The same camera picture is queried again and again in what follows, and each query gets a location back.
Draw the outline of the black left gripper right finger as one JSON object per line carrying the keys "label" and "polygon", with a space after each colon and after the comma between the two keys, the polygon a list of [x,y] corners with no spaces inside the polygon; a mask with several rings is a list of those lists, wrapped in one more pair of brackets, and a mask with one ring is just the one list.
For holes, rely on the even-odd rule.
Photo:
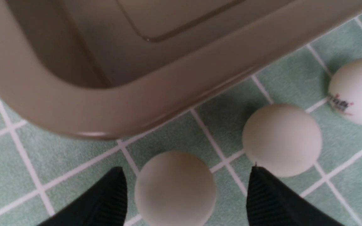
{"label": "black left gripper right finger", "polygon": [[340,226],[261,166],[251,168],[246,199],[250,226]]}

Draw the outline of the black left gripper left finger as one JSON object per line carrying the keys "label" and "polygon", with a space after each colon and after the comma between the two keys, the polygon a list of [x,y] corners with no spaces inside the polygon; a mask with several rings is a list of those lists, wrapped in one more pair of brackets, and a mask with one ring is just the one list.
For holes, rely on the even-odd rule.
{"label": "black left gripper left finger", "polygon": [[85,193],[40,226],[123,226],[128,210],[122,167],[109,170]]}

